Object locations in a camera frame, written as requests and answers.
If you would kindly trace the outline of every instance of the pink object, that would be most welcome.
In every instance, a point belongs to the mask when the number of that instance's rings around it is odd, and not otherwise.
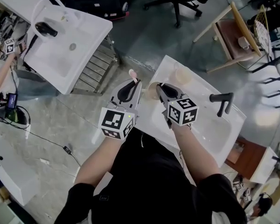
[[[138,82],[138,80],[137,80],[137,73],[136,73],[133,69],[130,69],[130,70],[129,70],[129,75],[130,75],[130,77],[133,79],[133,81],[134,81],[135,83]]]

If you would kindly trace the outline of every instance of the sleeve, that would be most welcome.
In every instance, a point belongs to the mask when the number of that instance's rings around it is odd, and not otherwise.
[[[247,223],[245,211],[238,203],[230,181],[224,175],[211,175],[200,181],[197,187],[212,210],[225,213],[231,224]]]
[[[94,187],[78,183],[69,190],[66,204],[54,224],[76,224],[87,218],[92,206]]]

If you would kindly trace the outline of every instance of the cup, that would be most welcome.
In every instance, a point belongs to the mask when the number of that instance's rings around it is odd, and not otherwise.
[[[184,65],[179,64],[178,62],[174,63],[174,70],[169,76],[169,81],[172,84],[184,85],[191,81],[192,75],[190,69]]]
[[[159,84],[159,81],[155,81],[150,83],[147,88],[144,91],[144,96],[146,99],[153,99],[153,100],[159,100],[158,93],[157,93],[157,84]]]
[[[247,39],[244,36],[238,38],[238,44],[244,50],[248,50],[249,49],[249,42],[247,41]]]

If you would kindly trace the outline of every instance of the hair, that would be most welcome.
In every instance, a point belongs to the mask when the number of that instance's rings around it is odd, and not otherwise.
[[[272,204],[273,201],[271,198],[260,198],[258,201],[258,206],[260,208],[258,216],[262,217],[264,214],[266,214],[270,210]]]

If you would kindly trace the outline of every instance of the gray floor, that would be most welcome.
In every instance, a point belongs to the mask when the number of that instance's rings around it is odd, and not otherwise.
[[[195,12],[180,6],[183,26],[175,29],[173,6],[166,4],[143,11],[143,3],[152,0],[136,0],[130,16],[114,22],[112,35],[115,46],[125,57],[126,65],[119,68],[106,93],[97,97],[80,95],[59,96],[22,102],[31,114],[31,132],[60,145],[72,147],[73,154],[83,163],[97,148],[102,137],[97,128],[102,106],[106,105],[112,88],[127,79],[128,69],[133,67],[146,85],[162,58],[169,55],[188,66],[222,93],[234,92],[234,103],[247,119],[241,135],[263,146],[275,147],[280,140],[280,96],[267,99],[265,95],[280,90],[280,82],[261,84],[268,77],[277,77],[274,67],[255,74],[235,64],[206,74],[205,69],[223,64],[226,59],[219,42],[213,41],[209,31],[197,43],[193,38],[204,29],[228,5],[226,0],[209,0],[199,8],[203,15],[195,20]],[[243,7],[247,0],[235,0]],[[249,7],[241,10],[244,18],[256,14]],[[53,223],[66,201],[78,165],[60,147],[43,141],[23,130],[0,124],[5,139],[9,140],[24,161],[40,176],[41,192],[25,207],[38,223]],[[41,159],[48,160],[49,165]]]

